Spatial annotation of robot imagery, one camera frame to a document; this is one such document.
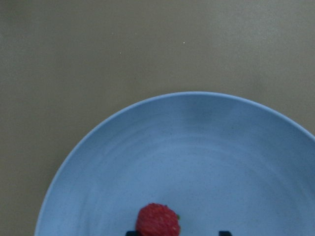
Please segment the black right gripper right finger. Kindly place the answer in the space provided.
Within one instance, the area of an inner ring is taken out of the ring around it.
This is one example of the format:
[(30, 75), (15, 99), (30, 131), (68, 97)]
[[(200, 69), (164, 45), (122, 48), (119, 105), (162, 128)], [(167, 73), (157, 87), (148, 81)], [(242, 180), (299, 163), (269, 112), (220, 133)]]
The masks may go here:
[(230, 231), (219, 231), (219, 236), (232, 236)]

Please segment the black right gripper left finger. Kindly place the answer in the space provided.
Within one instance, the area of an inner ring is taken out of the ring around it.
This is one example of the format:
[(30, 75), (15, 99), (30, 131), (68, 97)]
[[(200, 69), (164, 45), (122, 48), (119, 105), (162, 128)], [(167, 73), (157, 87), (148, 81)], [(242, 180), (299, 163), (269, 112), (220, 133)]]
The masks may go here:
[(127, 231), (126, 236), (137, 236), (137, 231)]

